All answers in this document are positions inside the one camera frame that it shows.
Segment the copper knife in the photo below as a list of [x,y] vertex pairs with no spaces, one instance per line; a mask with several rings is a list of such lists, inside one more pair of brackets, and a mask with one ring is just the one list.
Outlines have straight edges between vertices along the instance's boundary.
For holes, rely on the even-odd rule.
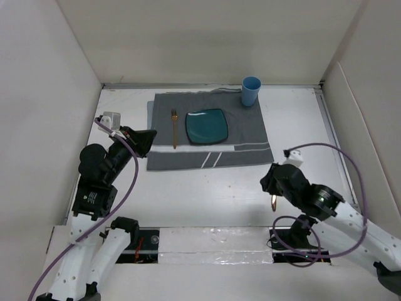
[[273,212],[276,212],[277,208],[277,195],[272,195],[271,196],[271,209]]

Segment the copper fork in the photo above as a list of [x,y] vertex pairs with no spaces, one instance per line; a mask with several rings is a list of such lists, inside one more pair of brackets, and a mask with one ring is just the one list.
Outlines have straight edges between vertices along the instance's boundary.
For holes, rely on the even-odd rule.
[[173,148],[176,149],[177,148],[177,119],[178,119],[178,115],[177,115],[177,111],[176,109],[172,109],[171,111],[171,119],[173,122]]

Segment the grey cloth placemat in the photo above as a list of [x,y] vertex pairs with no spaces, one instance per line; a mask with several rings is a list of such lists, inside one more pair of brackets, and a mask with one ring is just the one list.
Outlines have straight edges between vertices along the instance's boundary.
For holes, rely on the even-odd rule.
[[147,104],[147,122],[157,131],[148,171],[274,162],[261,105],[243,105],[239,89],[157,93]]

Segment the teal square plate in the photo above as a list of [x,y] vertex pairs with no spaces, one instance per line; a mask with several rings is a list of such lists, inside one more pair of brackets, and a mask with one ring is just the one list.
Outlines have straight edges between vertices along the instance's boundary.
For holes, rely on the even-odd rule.
[[187,113],[185,131],[189,142],[193,145],[220,144],[229,137],[226,117],[219,108]]

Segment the blue plastic cup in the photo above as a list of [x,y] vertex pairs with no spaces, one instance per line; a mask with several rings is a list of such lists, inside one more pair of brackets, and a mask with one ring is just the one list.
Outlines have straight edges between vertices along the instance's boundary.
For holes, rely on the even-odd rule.
[[259,90],[261,88],[261,81],[257,77],[246,77],[242,81],[242,95],[241,102],[246,107],[251,107],[255,103]]

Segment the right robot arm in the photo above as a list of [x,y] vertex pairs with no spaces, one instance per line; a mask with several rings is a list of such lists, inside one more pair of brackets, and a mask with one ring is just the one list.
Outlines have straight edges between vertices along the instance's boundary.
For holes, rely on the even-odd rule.
[[300,225],[289,238],[295,246],[319,243],[331,255],[341,253],[353,263],[377,276],[379,283],[400,295],[400,240],[356,211],[331,188],[311,184],[302,171],[291,164],[272,164],[260,180],[262,190],[287,199],[307,217],[316,221],[311,230]]

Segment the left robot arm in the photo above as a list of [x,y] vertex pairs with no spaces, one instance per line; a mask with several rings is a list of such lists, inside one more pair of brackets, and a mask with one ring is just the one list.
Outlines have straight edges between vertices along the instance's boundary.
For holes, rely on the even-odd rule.
[[130,127],[102,126],[112,145],[89,144],[80,153],[75,200],[72,205],[68,246],[45,270],[60,264],[50,289],[30,300],[100,300],[101,290],[122,252],[140,244],[135,219],[117,217],[110,229],[101,227],[122,206],[114,205],[114,180],[130,160],[144,158],[157,135],[156,130],[134,131]]

